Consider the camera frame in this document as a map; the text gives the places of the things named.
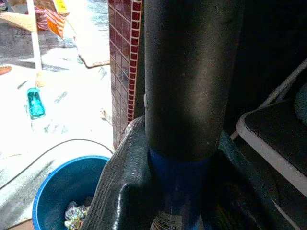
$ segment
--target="barcode label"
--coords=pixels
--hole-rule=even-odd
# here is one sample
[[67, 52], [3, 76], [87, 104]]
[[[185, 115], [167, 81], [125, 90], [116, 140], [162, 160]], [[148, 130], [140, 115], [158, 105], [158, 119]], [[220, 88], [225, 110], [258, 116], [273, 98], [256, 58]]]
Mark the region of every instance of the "barcode label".
[[182, 216], [159, 212], [150, 230], [182, 230]]

